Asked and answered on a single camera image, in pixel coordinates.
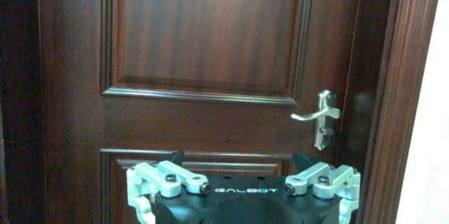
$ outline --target dark brown door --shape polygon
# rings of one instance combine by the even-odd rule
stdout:
[[[173,150],[202,173],[333,162],[289,115],[324,89],[342,108],[357,0],[39,4],[49,223],[134,223],[125,168]]]

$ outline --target lock plate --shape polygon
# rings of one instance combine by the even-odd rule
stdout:
[[[318,94],[318,111],[325,108],[334,108],[337,105],[337,95],[332,93],[329,90],[324,90]],[[332,138],[334,135],[334,125],[336,119],[330,116],[321,116],[316,120],[314,127],[314,141],[313,145],[318,150],[324,150],[329,147]]]

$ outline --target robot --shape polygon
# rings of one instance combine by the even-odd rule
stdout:
[[[361,174],[294,154],[286,177],[205,176],[169,160],[126,170],[128,204],[141,224],[340,223],[358,208]]]

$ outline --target lever handle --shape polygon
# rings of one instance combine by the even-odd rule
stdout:
[[[332,118],[338,119],[341,117],[341,111],[338,108],[325,107],[320,111],[309,115],[290,114],[292,119],[296,119],[300,121],[316,120],[322,116],[330,116]]]
[[[290,114],[290,118],[300,121],[316,120],[313,145],[318,150],[324,150],[330,145],[334,130],[334,119],[341,117],[341,111],[336,108],[337,96],[329,90],[318,94],[318,111],[309,115]]]

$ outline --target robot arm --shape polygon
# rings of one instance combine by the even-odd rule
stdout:
[[[341,165],[334,169],[320,162],[297,175],[285,178],[285,192],[302,195],[308,187],[313,186],[313,195],[321,199],[332,199],[334,195],[340,201],[340,224],[348,224],[350,214],[358,209],[361,174],[354,168]]]
[[[202,174],[194,174],[170,161],[162,161],[157,167],[140,163],[126,170],[128,205],[136,209],[141,224],[154,224],[150,202],[144,195],[156,195],[158,192],[165,198],[181,194],[181,185],[192,194],[206,194],[209,182]]]

